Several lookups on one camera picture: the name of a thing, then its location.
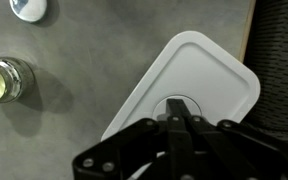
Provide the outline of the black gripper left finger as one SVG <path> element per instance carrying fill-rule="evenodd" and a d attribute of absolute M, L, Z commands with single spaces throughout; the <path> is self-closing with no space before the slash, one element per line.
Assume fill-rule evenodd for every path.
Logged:
<path fill-rule="evenodd" d="M 72 162 L 74 180 L 197 180 L 192 139 L 183 101 L 167 101 L 162 121 L 143 118 L 79 154 Z"/>

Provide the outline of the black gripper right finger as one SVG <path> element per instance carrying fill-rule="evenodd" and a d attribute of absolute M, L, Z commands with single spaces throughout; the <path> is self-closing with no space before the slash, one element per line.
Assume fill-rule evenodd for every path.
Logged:
<path fill-rule="evenodd" d="M 193 115 L 183 100 L 176 105 L 233 180 L 288 180 L 288 143 L 228 119 L 213 126 Z"/>

